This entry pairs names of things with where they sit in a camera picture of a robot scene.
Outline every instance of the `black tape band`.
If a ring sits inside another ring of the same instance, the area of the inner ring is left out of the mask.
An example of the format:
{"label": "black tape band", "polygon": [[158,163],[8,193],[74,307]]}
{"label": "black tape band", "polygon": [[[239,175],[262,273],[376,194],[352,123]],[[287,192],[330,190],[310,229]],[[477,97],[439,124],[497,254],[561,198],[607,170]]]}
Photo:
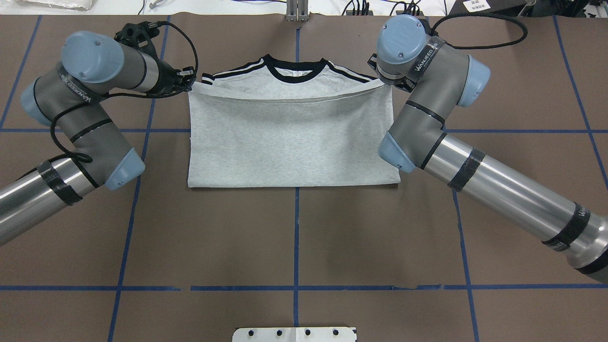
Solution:
{"label": "black tape band", "polygon": [[434,111],[432,111],[432,110],[426,108],[425,106],[421,105],[420,103],[416,103],[414,101],[407,100],[406,101],[406,105],[412,106],[412,107],[414,107],[414,108],[416,108],[416,109],[418,109],[420,111],[423,111],[426,114],[428,114],[430,117],[432,117],[433,119],[441,122],[441,129],[443,129],[443,126],[445,126],[445,124],[446,124],[446,120],[445,119],[443,119],[439,114],[435,113]]}
{"label": "black tape band", "polygon": [[556,252],[567,250],[570,244],[578,239],[589,223],[591,212],[578,203],[575,203],[575,205],[574,214],[572,214],[566,226],[552,239],[542,242]]}
{"label": "black tape band", "polygon": [[486,154],[483,151],[473,147],[471,154],[466,158],[465,162],[460,167],[460,170],[458,170],[454,178],[452,178],[447,186],[452,188],[454,191],[461,191],[471,177],[473,177],[485,156]]}
{"label": "black tape band", "polygon": [[439,147],[439,145],[441,145],[441,142],[443,141],[443,138],[446,137],[446,135],[447,135],[447,133],[443,132],[441,134],[441,136],[439,137],[439,139],[437,139],[437,141],[435,141],[435,145],[433,145],[433,148],[429,151],[429,154],[426,155],[426,158],[424,159],[424,161],[420,165],[420,169],[424,170],[424,168],[426,167],[426,164],[430,160],[430,157],[433,156],[433,153],[435,153],[435,151],[437,150],[437,147]]}
{"label": "black tape band", "polygon": [[67,72],[66,68],[64,68],[61,63],[57,64],[57,74],[67,88],[81,98],[83,102],[92,105],[107,99],[106,96],[98,95],[93,90],[90,90],[84,84],[82,84],[81,81],[70,75],[70,73]]}
{"label": "black tape band", "polygon": [[587,266],[575,269],[582,274],[591,274],[603,270],[606,266],[608,266],[608,250],[605,250],[602,255],[599,256],[599,258],[595,259],[594,262],[588,264]]}
{"label": "black tape band", "polygon": [[112,119],[104,119],[104,120],[98,121],[98,122],[90,125],[89,127],[85,128],[84,130],[74,134],[74,136],[70,138],[70,141],[72,143],[74,143],[79,138],[82,138],[82,136],[84,136],[86,133],[89,133],[90,131],[92,131],[96,128],[99,128],[105,124],[109,124],[110,122],[112,122]]}
{"label": "black tape band", "polygon": [[49,161],[38,165],[36,167],[40,177],[49,186],[55,195],[64,201],[67,205],[71,206],[74,203],[82,200],[82,197],[74,191],[74,188],[67,185],[62,179],[57,170],[51,165]]}
{"label": "black tape band", "polygon": [[412,65],[412,68],[407,72],[406,77],[412,82],[418,83],[445,42],[445,40],[438,36],[432,36],[416,57],[416,61]]}

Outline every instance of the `white bracket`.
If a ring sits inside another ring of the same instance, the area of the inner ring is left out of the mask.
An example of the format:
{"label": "white bracket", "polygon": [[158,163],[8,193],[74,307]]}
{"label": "white bracket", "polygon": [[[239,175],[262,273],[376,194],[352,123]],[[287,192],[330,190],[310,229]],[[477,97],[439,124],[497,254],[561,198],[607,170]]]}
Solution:
{"label": "white bracket", "polygon": [[308,21],[308,0],[287,0],[287,21]]}
{"label": "white bracket", "polygon": [[357,342],[357,329],[316,328],[240,328],[232,342]]}

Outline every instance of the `metal arm tube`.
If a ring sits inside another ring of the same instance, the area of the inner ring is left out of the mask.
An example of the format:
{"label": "metal arm tube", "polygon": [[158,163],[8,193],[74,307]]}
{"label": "metal arm tube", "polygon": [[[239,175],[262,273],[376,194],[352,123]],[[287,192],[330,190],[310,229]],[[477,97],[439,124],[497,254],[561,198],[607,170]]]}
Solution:
{"label": "metal arm tube", "polygon": [[[608,267],[602,261],[608,256],[605,217],[589,213],[584,208],[581,210],[580,205],[496,159],[478,150],[473,151],[470,145],[446,135],[432,152],[424,170],[520,224],[549,247],[564,253],[575,269],[608,283]],[[577,221],[578,217],[588,221]],[[548,243],[573,222],[579,223],[582,232],[569,246],[557,240],[553,240],[553,244]]]}
{"label": "metal arm tube", "polygon": [[[71,159],[60,159],[51,165],[78,196],[84,197],[95,189]],[[67,207],[39,170],[1,189],[0,203],[0,246]]]}

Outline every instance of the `light blue joint cap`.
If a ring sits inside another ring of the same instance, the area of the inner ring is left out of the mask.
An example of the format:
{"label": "light blue joint cap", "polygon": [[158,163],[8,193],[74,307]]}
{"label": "light blue joint cap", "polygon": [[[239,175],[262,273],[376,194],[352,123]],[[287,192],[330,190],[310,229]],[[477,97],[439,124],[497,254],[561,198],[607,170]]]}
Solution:
{"label": "light blue joint cap", "polygon": [[490,68],[469,55],[469,73],[466,75],[465,89],[462,91],[458,105],[461,107],[472,105],[488,84],[488,80],[490,80]]}
{"label": "light blue joint cap", "polygon": [[384,23],[376,41],[376,51],[386,63],[400,65],[416,58],[425,42],[426,33],[420,20],[402,14]]}
{"label": "light blue joint cap", "polygon": [[36,95],[34,95],[34,85],[36,85],[36,81],[32,82],[32,84],[21,93],[21,106],[26,111],[27,115],[31,116],[39,123],[50,127],[50,120],[44,116],[36,103]]}
{"label": "light blue joint cap", "polygon": [[126,156],[122,158],[116,169],[112,171],[112,174],[106,181],[106,187],[110,190],[116,190],[141,175],[145,169],[146,165],[143,163],[142,158],[135,152],[135,148],[131,148]]}
{"label": "light blue joint cap", "polygon": [[411,173],[416,168],[416,165],[412,163],[406,153],[399,147],[393,136],[390,135],[390,132],[386,132],[380,147],[378,147],[378,155],[387,163],[403,172]]}
{"label": "light blue joint cap", "polygon": [[125,53],[112,38],[89,31],[72,33],[61,49],[61,62],[82,82],[103,83],[113,79],[125,64]]}

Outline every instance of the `label sticker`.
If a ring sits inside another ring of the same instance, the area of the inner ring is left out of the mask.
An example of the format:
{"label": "label sticker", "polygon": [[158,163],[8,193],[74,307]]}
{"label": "label sticker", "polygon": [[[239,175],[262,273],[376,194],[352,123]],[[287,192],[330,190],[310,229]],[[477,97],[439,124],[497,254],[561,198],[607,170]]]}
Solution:
{"label": "label sticker", "polygon": [[490,5],[488,5],[486,0],[469,0],[463,2],[463,5],[465,5],[466,10],[469,12],[479,12],[490,9]]}

